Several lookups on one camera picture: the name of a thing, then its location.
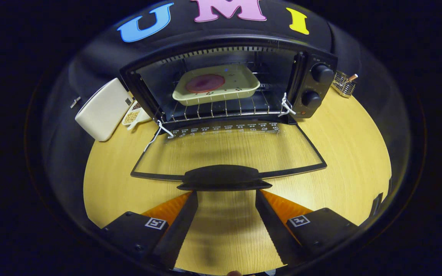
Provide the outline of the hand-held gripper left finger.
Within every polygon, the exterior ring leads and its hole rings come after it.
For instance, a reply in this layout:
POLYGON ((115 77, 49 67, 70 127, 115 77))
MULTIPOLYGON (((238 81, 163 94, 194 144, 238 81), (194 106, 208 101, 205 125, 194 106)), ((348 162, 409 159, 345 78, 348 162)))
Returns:
POLYGON ((101 234, 136 263, 172 269, 197 210, 198 194, 190 191, 141 214, 126 211, 101 234))

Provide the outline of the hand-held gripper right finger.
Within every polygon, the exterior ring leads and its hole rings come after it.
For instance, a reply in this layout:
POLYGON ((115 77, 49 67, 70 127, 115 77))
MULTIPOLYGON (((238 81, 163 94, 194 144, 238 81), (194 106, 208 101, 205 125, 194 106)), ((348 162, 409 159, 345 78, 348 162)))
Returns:
POLYGON ((359 227, 330 208, 312 211, 265 190, 256 209, 284 265, 300 265, 333 250, 359 227))

